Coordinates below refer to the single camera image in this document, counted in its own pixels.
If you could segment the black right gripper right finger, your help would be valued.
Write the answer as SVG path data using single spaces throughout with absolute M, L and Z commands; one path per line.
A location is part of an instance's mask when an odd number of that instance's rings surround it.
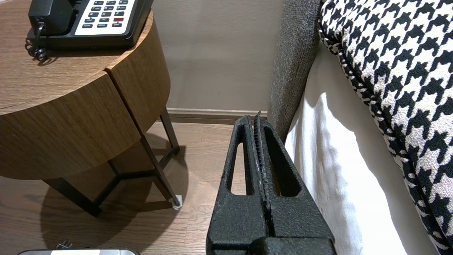
M 253 132 L 260 192 L 271 236 L 333 238 L 274 127 L 256 114 Z

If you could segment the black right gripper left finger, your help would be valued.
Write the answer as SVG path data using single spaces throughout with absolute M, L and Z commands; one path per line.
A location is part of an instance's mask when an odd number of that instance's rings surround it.
M 231 192 L 239 144 L 243 145 L 246 195 Z M 208 255 L 247 255 L 252 242 L 267 236 L 258 168 L 253 125 L 245 115 L 236 120 L 231 135 L 206 236 Z

